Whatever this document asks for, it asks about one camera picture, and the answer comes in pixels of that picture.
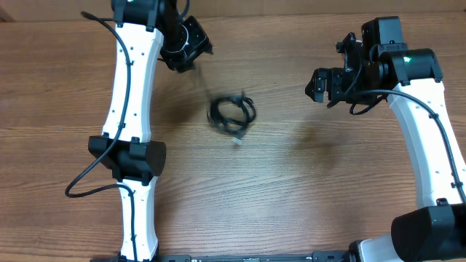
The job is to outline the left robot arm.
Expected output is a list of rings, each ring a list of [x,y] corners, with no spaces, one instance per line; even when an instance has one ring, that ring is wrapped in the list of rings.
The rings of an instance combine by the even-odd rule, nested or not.
[[[101,134],[89,152],[111,170],[122,203],[123,240],[114,261],[155,261],[155,188],[166,160],[166,145],[151,138],[151,98],[156,67],[194,67],[212,45],[197,20],[176,1],[113,1],[116,67],[111,105]]]

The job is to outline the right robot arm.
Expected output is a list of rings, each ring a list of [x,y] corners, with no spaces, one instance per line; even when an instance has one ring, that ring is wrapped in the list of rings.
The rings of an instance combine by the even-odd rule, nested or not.
[[[414,170],[417,209],[389,234],[356,241],[338,261],[445,261],[465,256],[465,161],[446,110],[443,73],[431,49],[409,49],[399,17],[364,23],[336,44],[341,68],[317,68],[305,92],[333,107],[369,112],[386,101],[399,122]]]

